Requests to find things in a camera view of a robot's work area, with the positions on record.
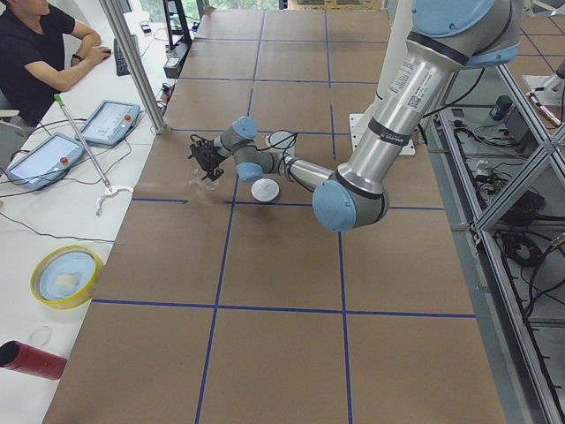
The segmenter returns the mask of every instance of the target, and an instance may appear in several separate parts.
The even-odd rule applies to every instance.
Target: red can
[[[50,380],[61,378],[67,360],[12,340],[0,346],[0,367]]]

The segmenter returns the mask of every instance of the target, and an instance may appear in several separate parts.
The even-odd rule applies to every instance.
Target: man
[[[0,89],[27,125],[36,126],[53,103],[109,56],[90,26],[47,0],[0,0]],[[64,68],[63,34],[82,40]]]

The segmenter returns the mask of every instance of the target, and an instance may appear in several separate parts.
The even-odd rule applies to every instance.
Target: keyboard
[[[132,34],[133,45],[139,53],[138,36]],[[114,58],[116,59],[116,75],[121,77],[122,75],[129,75],[130,70],[127,68],[127,63],[125,62],[124,53],[117,45],[117,39],[114,39]]]

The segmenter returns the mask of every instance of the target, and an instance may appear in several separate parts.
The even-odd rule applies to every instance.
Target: white table
[[[167,81],[162,69],[165,63],[164,41],[166,31],[145,35],[139,31],[142,62],[154,93],[158,93]],[[113,37],[102,35],[105,45],[112,46]],[[102,100],[118,100],[137,103],[144,109],[131,76],[117,77],[114,58],[96,66],[70,92],[62,94],[65,104],[74,117],[87,118]],[[63,112],[54,104],[44,124],[64,119]],[[51,132],[73,135],[70,125],[48,126]],[[24,148],[30,149],[47,138],[43,130],[35,132]],[[135,186],[154,140],[154,131],[145,113],[136,129],[113,149],[98,156],[104,170],[128,153],[118,163],[108,178],[114,185]],[[105,149],[94,148],[95,153]],[[99,178],[93,164],[86,161],[71,170],[68,178],[95,181]],[[94,203],[101,195],[104,184],[82,185],[63,180],[37,193],[2,199],[0,212],[24,222],[37,231],[56,235],[73,235],[82,238],[113,240],[124,219],[132,195],[121,192],[103,203],[101,217],[95,215]],[[23,193],[25,189],[13,184],[0,184],[0,196]],[[109,257],[111,243],[76,241],[40,237],[19,224],[0,216],[0,344],[19,340],[30,344],[30,336],[44,327],[52,330],[50,340],[40,347],[48,352],[68,357],[80,325],[85,317],[88,302],[71,310],[56,310],[43,305],[30,292],[29,281],[39,261],[53,250],[71,244],[87,246],[103,261]],[[0,424],[37,424],[42,421],[58,381],[45,380],[0,368]]]

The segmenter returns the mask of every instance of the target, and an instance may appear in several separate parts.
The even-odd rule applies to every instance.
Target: black shirt
[[[39,81],[24,66],[47,62],[58,71],[64,69],[63,34],[75,26],[73,17],[49,5],[41,16],[43,35],[25,26],[10,10],[0,16],[0,89],[27,124],[37,125],[53,103],[56,89]]]

